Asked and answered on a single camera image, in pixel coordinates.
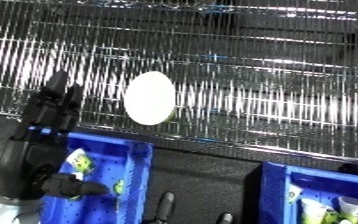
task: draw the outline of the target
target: green object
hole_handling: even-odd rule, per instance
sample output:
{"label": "green object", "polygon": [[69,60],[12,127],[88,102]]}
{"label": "green object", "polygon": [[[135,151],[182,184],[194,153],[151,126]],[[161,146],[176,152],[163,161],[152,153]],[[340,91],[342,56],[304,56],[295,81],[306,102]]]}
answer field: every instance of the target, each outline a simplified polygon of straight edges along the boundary
{"label": "green object", "polygon": [[124,180],[119,180],[117,183],[114,184],[113,188],[115,194],[121,195],[124,192]]}
{"label": "green object", "polygon": [[302,224],[323,224],[323,219],[320,217],[302,215]]}
{"label": "green object", "polygon": [[358,224],[358,216],[341,212],[341,216],[349,220],[352,224]]}
{"label": "green object", "polygon": [[69,200],[69,201],[79,201],[79,200],[81,200],[81,199],[82,199],[82,196],[81,196],[81,195],[78,195],[78,196],[69,198],[68,200]]}
{"label": "green object", "polygon": [[82,154],[74,158],[73,166],[77,171],[85,175],[91,173],[95,169],[92,160],[87,155]]}
{"label": "green object", "polygon": [[338,223],[339,221],[339,213],[337,211],[335,211],[334,209],[327,209],[327,212],[324,216],[324,224],[334,224],[334,223]]}

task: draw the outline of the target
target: metal wire grid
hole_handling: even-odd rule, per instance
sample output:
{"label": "metal wire grid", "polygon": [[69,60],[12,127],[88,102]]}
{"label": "metal wire grid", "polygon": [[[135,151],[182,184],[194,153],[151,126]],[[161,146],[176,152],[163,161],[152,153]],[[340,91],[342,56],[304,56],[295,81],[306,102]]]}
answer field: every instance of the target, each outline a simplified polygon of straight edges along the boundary
{"label": "metal wire grid", "polygon": [[[0,113],[60,68],[83,124],[358,158],[358,1],[0,1]],[[122,102],[150,70],[177,88],[154,127]]]}

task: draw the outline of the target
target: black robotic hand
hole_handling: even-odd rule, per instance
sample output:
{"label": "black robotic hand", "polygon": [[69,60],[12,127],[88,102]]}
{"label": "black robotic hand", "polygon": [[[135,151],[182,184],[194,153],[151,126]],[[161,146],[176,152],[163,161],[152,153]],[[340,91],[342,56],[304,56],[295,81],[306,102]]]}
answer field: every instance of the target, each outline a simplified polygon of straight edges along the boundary
{"label": "black robotic hand", "polygon": [[4,197],[36,200],[45,194],[70,198],[109,193],[102,184],[57,174],[66,159],[67,135],[76,126],[82,101],[82,87],[77,84],[65,93],[67,80],[68,74],[59,71],[29,99],[2,154],[0,178]]}

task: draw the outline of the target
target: black surface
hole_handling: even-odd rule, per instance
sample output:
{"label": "black surface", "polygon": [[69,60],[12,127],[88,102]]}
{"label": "black surface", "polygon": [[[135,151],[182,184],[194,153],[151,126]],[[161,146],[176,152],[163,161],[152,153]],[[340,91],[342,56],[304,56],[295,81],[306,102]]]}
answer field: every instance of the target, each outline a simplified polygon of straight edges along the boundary
{"label": "black surface", "polygon": [[[0,153],[15,124],[0,116]],[[258,158],[324,169],[338,167],[333,162],[274,154],[259,154]],[[233,213],[236,223],[257,223],[260,164],[255,158],[247,161],[156,148],[144,217],[152,219],[161,194],[171,191],[176,196],[171,224],[214,223],[222,212]]]}

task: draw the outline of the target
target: white cup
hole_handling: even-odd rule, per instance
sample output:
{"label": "white cup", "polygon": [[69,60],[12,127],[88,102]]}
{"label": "white cup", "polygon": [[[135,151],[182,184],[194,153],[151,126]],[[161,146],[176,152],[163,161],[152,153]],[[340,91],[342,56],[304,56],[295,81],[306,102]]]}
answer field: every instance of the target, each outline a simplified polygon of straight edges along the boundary
{"label": "white cup", "polygon": [[303,224],[321,224],[324,220],[327,207],[318,201],[303,198],[302,202],[302,223]]}
{"label": "white cup", "polygon": [[84,149],[79,148],[72,152],[66,159],[78,172],[88,175],[93,171],[95,165],[92,160],[87,156]]}
{"label": "white cup", "polygon": [[352,223],[358,224],[358,199],[351,197],[339,197],[339,207],[341,215],[349,219]]}

